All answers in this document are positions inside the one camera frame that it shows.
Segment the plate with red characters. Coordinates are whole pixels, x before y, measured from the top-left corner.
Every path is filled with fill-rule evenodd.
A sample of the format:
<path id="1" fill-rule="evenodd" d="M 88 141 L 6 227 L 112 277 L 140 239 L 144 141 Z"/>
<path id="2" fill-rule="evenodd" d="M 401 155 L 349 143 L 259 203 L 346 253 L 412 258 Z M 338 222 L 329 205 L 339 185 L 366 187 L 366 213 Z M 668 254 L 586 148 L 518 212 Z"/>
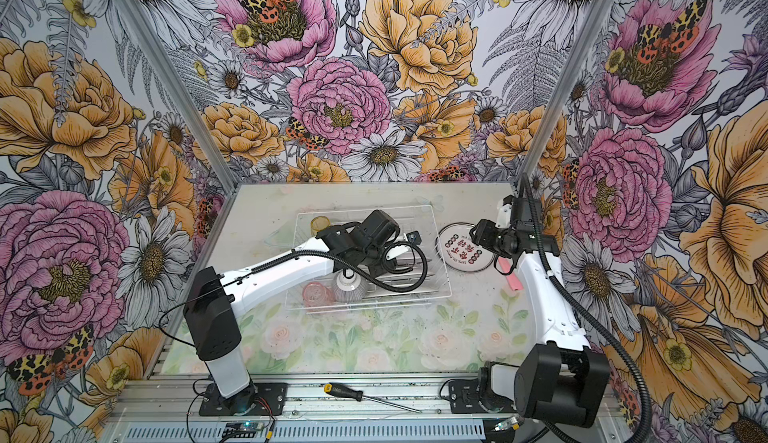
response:
<path id="1" fill-rule="evenodd" d="M 448 267 L 460 272 L 475 273 L 493 263 L 493 254 L 472 242 L 469 234 L 472 228 L 470 223 L 455 222 L 438 232 L 436 246 L 439 256 Z"/>

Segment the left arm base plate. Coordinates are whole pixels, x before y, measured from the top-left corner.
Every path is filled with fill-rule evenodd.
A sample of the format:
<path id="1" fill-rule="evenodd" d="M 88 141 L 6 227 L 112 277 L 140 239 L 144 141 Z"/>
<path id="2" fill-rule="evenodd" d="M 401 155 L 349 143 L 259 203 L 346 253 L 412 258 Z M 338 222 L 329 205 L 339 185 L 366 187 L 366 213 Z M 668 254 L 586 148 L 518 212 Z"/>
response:
<path id="1" fill-rule="evenodd" d="M 287 399 L 286 383 L 251 383 L 231 397 L 223 397 L 210 383 L 203 392 L 199 414 L 203 417 L 280 416 Z"/>

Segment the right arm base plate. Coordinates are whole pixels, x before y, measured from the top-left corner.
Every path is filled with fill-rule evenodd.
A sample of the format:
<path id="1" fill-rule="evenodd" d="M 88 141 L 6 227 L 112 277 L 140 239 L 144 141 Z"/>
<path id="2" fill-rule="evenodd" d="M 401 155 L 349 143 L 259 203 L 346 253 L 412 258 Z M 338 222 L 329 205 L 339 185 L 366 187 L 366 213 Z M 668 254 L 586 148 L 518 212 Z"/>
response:
<path id="1" fill-rule="evenodd" d="M 452 414 L 512 413 L 513 402 L 505 397 L 482 390 L 478 379 L 450 379 L 439 395 L 445 399 Z"/>

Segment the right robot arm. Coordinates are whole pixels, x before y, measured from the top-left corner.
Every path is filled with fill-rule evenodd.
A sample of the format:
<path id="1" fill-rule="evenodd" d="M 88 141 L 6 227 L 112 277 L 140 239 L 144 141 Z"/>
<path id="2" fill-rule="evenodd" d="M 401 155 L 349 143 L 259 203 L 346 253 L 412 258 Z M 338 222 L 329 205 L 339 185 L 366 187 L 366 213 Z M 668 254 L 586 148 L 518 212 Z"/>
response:
<path id="1" fill-rule="evenodd" d="M 562 275 L 556 239 L 536 233 L 529 201 L 514 196 L 502 200 L 495 220 L 479 221 L 470 237 L 494 255 L 499 273 L 526 293 L 534 329 L 522 362 L 487 360 L 480 369 L 480 405 L 553 424 L 592 426 L 610 368 L 606 357 L 591 349 L 573 306 L 551 281 Z"/>

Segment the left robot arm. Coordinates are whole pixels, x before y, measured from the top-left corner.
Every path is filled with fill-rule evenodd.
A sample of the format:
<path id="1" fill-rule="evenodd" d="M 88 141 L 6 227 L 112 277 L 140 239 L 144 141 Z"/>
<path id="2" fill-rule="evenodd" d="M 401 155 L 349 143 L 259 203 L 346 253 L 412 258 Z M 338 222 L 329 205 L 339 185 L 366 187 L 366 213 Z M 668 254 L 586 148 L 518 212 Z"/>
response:
<path id="1" fill-rule="evenodd" d="M 261 263 L 225 273 L 211 266 L 199 271 L 182 313 L 218 396 L 231 406 L 255 395 L 241 349 L 243 315 L 284 291 L 338 272 L 395 292 L 378 276 L 396 268 L 397 257 L 411 251 L 411 242 L 392 217 L 375 210 L 362 222 L 319 230 Z"/>

